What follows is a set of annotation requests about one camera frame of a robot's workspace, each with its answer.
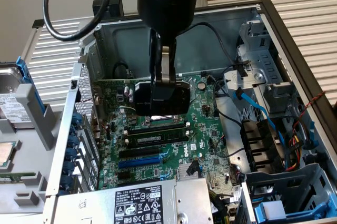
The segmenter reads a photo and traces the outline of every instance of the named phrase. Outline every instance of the motherboard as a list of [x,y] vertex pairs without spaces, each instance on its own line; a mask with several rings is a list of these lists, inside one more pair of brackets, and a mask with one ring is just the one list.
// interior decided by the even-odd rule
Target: motherboard
[[98,188],[110,189],[141,181],[206,178],[216,193],[232,191],[219,115],[213,108],[214,82],[206,76],[182,77],[190,83],[191,101],[185,115],[141,117],[132,93],[136,79],[99,80],[107,120],[102,122],[102,157]]

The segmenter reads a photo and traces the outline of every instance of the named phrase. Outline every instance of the blue pcie slot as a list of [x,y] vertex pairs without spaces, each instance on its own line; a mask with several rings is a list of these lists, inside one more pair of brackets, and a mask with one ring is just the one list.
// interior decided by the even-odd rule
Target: blue pcie slot
[[162,164],[162,163],[163,163],[163,157],[158,155],[154,157],[143,157],[140,159],[120,161],[118,163],[118,168],[124,169],[124,168],[131,168],[131,167],[137,167],[137,166],[156,165],[156,164]]

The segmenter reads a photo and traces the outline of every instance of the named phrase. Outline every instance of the green circuit board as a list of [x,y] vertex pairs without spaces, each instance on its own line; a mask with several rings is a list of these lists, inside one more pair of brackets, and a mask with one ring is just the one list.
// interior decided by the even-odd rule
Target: green circuit board
[[[104,125],[114,125],[114,128],[108,131],[110,137],[107,137],[105,130],[101,132],[99,146],[102,164],[98,185],[100,190],[115,188],[119,184],[133,181],[159,178],[179,180],[179,167],[198,160],[202,167],[202,177],[207,179],[210,187],[215,192],[230,193],[232,191],[231,180],[225,181],[225,175],[230,173],[228,160],[216,156],[209,146],[210,139],[215,145],[224,133],[219,117],[214,117],[213,115],[213,84],[207,85],[206,77],[201,77],[200,75],[184,76],[182,80],[190,83],[191,104],[189,112],[186,115],[175,115],[171,117],[172,119],[166,118],[160,121],[152,121],[150,126],[148,117],[136,116],[130,109],[125,109],[124,113],[120,113],[118,108],[121,105],[132,107],[132,104],[127,101],[126,97],[124,102],[117,102],[117,89],[124,89],[125,86],[134,88],[134,85],[139,80],[100,80],[95,83],[96,86],[101,88],[104,95],[105,111],[108,114],[108,119],[104,122]],[[201,87],[205,87],[204,90],[198,88],[200,83],[206,85],[201,85]],[[188,137],[185,136],[186,122],[189,122],[191,126]],[[118,162],[120,161],[118,154],[120,151],[128,149],[125,144],[125,126],[127,126],[128,130],[137,130],[166,125],[181,125],[182,128],[163,130],[160,133],[145,133],[142,136],[146,139],[155,137],[157,134],[161,134],[166,138],[172,137],[172,134],[185,137],[184,141],[157,145],[161,153],[167,153],[162,164],[118,169]],[[226,154],[226,148],[223,144],[219,144],[218,152]],[[129,171],[131,178],[118,179],[117,174],[121,171]]]

